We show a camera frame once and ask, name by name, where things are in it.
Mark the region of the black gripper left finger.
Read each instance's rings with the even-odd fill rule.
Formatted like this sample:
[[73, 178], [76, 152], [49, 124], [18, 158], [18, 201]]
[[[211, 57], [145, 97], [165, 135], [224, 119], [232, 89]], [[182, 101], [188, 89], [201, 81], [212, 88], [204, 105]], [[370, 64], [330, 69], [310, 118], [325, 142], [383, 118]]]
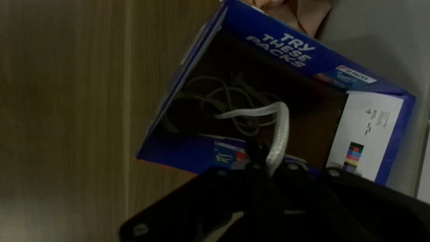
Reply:
[[126, 220], [119, 242], [192, 242], [205, 237], [267, 182], [260, 166], [212, 167]]

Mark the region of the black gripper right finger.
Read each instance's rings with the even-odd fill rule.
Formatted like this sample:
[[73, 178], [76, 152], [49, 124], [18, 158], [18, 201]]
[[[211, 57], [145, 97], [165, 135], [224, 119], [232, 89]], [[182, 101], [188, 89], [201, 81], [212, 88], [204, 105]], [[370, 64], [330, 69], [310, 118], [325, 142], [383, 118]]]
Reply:
[[430, 206], [341, 169], [283, 162], [272, 177], [302, 242], [430, 242]]

